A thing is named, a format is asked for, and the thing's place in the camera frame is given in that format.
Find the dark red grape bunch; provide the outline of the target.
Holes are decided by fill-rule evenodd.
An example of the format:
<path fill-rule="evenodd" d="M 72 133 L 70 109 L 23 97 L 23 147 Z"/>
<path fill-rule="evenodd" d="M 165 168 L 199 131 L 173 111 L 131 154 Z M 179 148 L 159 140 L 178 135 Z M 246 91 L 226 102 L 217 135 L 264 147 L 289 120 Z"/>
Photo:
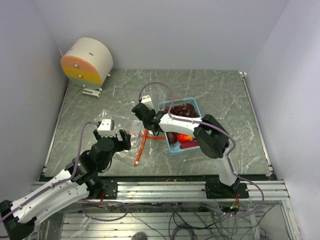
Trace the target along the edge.
<path fill-rule="evenodd" d="M 175 116 L 186 117 L 186 118 L 199 117 L 195 107 L 190 103 L 175 105 L 171 108 L 170 113 Z"/>

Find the clear orange-zip bag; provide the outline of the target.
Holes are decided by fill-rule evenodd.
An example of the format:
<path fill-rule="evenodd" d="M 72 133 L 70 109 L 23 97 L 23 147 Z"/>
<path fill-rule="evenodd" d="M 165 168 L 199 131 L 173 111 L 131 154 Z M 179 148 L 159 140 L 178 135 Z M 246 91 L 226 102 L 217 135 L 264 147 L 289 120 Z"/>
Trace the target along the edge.
<path fill-rule="evenodd" d="M 116 131 L 119 140 L 122 140 L 119 130 L 124 130 L 130 135 L 130 150 L 118 152 L 115 158 L 133 167 L 139 165 L 147 143 L 150 144 L 152 141 L 163 143 L 166 139 L 163 134 L 154 136 L 150 130 L 146 130 L 143 127 L 143 123 L 131 112 L 126 115 L 124 113 L 103 109 L 96 120 L 99 122 L 103 119 L 112 119 L 114 121 L 114 131 Z"/>

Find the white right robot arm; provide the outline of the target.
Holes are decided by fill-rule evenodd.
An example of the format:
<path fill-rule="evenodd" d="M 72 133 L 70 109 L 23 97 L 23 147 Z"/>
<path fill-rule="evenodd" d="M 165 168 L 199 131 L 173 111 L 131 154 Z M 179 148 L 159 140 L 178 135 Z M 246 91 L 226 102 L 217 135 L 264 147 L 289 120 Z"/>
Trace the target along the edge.
<path fill-rule="evenodd" d="M 234 168 L 230 153 L 236 143 L 220 123 L 210 114 L 204 117 L 185 117 L 171 113 L 168 110 L 156 112 L 146 104 L 139 102 L 132 108 L 132 113 L 143 123 L 145 129 L 153 132 L 174 132 L 193 137 L 202 153 L 214 160 L 221 194 L 226 198 L 233 197 L 238 192 L 240 177 Z"/>

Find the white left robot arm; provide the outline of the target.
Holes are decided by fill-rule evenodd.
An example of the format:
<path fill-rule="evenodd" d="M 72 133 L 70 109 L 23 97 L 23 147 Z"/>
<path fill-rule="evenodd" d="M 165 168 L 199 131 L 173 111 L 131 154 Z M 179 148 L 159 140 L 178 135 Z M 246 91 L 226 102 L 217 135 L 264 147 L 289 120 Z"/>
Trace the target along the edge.
<path fill-rule="evenodd" d="M 97 130 L 94 134 L 97 142 L 91 149 L 74 158 L 50 181 L 20 199 L 0 203 L 6 239 L 22 240 L 63 208 L 101 195 L 103 183 L 98 175 L 110 168 L 115 153 L 130 150 L 131 136 L 123 129 L 113 136 L 101 136 Z"/>

